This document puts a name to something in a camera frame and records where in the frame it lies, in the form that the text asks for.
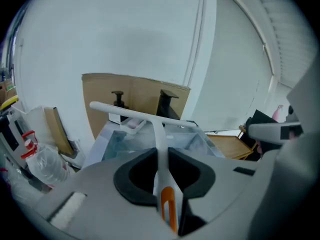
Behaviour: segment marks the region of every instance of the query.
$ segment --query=black plastic part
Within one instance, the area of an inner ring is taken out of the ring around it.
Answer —
[[[111,93],[116,95],[116,100],[113,102],[113,105],[119,108],[124,108],[125,103],[121,100],[121,96],[124,95],[124,92],[121,90],[113,90]]]
[[[289,108],[288,108],[288,114],[289,115],[292,115],[294,112],[294,109],[292,108],[292,106],[290,105]]]
[[[128,118],[127,116],[120,115],[120,122],[123,122],[127,118]]]
[[[268,124],[268,123],[277,123],[277,121],[256,109],[254,114],[253,114],[253,116],[252,116],[252,118],[251,118],[251,120],[249,121],[249,123],[245,124],[246,134],[248,136],[250,136],[250,131],[249,131],[249,126],[250,125],[253,125],[253,124]],[[262,153],[264,154],[264,153],[266,153],[268,151],[271,151],[271,150],[280,149],[281,145],[277,145],[277,144],[273,144],[273,143],[269,143],[269,142],[265,142],[265,141],[260,141],[260,147],[261,147]]]
[[[22,136],[24,133],[23,133],[23,131],[21,130],[21,127],[20,127],[18,121],[15,120],[15,121],[14,121],[14,124],[15,124],[15,127],[17,128],[19,134]]]
[[[168,149],[168,163],[171,175],[183,192],[178,235],[184,236],[206,224],[192,213],[188,199],[207,194],[216,175],[208,165],[172,147]],[[157,197],[153,195],[157,170],[158,151],[151,148],[119,167],[113,176],[113,183],[118,192],[132,204],[157,207]]]
[[[113,183],[129,202],[157,207],[157,197],[153,195],[157,170],[158,151],[154,147],[120,166],[113,176]]]
[[[172,107],[170,107],[171,98],[178,99],[179,97],[169,90],[160,90],[160,98],[156,115],[163,118],[180,120],[180,117],[177,115],[177,113],[172,109]]]
[[[178,230],[179,236],[185,236],[207,224],[202,218],[194,215],[186,199],[182,201],[182,212]]]
[[[249,176],[253,176],[256,172],[255,170],[251,170],[251,169],[243,168],[243,167],[236,167],[233,171],[240,173],[240,174],[249,175]]]
[[[19,146],[15,136],[9,127],[9,120],[6,116],[0,117],[0,133],[3,134],[5,141],[8,143],[12,151],[15,151]]]
[[[293,132],[294,136],[298,137],[304,133],[304,130],[302,129],[301,125],[296,125],[290,128],[290,132]]]
[[[280,128],[280,140],[289,140],[290,126],[282,126]]]
[[[193,120],[187,120],[187,122],[194,123],[196,126],[199,127],[199,125],[198,125],[195,121],[193,121]]]
[[[215,182],[214,170],[173,147],[168,152],[169,171],[186,199],[203,197]]]

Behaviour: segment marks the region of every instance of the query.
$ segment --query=clear plastic bin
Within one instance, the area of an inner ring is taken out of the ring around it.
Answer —
[[[168,133],[166,139],[170,148],[189,150],[194,155],[214,156],[207,142],[196,132]],[[115,130],[108,142],[102,160],[112,159],[134,151],[151,149],[155,146],[156,140],[152,133],[138,132],[131,135],[124,131]]]

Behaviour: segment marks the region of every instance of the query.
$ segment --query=white wall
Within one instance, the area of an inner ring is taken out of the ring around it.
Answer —
[[[190,120],[196,108],[211,58],[215,37],[217,0],[199,0],[193,46],[183,84],[191,91],[181,119]]]
[[[237,128],[264,111],[272,77],[263,43],[233,0],[217,0],[211,59],[192,119],[204,131]]]
[[[27,110],[57,107],[67,135],[87,154],[94,138],[82,74],[182,85],[199,6],[199,0],[33,0],[17,37],[19,98]]]
[[[268,105],[268,109],[266,111],[266,115],[272,117],[274,112],[276,111],[279,105],[283,105],[282,110],[279,111],[278,122],[283,123],[286,120],[286,116],[288,115],[289,109],[289,101],[287,100],[287,95],[292,89],[282,83],[278,82],[276,85],[275,92],[271,97],[270,103]]]

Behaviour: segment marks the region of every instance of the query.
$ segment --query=white door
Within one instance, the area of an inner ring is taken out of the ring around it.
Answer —
[[[233,0],[217,0],[208,71],[194,109],[204,131],[234,129],[263,110],[272,77],[263,43]]]

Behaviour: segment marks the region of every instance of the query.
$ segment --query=plastic bottle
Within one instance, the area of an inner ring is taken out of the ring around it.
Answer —
[[[35,134],[29,131],[22,135],[25,139],[28,135]],[[38,140],[34,135],[36,144],[31,139],[27,139],[24,143],[27,150],[26,154],[21,158],[25,159],[30,172],[44,184],[54,188],[61,182],[64,182],[74,171],[70,168],[66,161],[60,157],[58,152],[44,144],[38,144]]]

